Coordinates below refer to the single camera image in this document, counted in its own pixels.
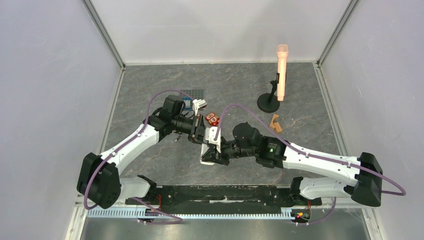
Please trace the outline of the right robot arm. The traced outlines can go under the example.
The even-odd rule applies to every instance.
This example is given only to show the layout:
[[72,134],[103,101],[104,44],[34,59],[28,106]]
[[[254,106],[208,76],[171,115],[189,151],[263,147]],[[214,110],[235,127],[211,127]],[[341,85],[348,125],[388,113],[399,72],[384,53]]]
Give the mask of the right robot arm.
[[231,159],[254,157],[266,168],[295,169],[319,174],[319,178],[295,177],[289,199],[295,204],[317,198],[350,198],[354,202],[379,207],[382,201],[382,179],[375,173],[383,170],[376,157],[362,152],[359,157],[341,156],[284,144],[276,137],[264,136],[249,123],[240,123],[226,141],[217,127],[208,127],[201,148],[200,163],[229,165]]

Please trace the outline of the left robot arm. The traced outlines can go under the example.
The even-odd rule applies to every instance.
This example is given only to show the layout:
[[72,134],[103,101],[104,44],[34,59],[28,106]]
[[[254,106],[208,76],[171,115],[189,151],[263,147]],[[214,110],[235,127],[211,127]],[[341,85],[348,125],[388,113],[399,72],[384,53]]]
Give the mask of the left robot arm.
[[100,154],[88,153],[82,160],[76,190],[83,195],[87,210],[95,207],[108,209],[117,200],[138,197],[144,204],[152,204],[157,191],[143,177],[121,178],[123,170],[141,153],[154,146],[171,133],[186,134],[188,141],[205,145],[210,128],[198,113],[207,103],[202,99],[193,101],[194,116],[187,117],[179,95],[168,95],[162,107],[151,112],[129,136],[114,147]]

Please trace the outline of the white remote control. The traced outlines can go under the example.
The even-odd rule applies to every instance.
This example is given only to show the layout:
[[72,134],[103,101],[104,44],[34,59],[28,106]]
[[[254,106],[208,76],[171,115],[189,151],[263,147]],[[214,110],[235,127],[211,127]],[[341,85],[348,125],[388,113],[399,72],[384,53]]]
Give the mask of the white remote control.
[[205,161],[203,159],[200,159],[200,163],[202,165],[207,165],[207,166],[213,166],[215,163],[214,162],[210,162],[210,161]]

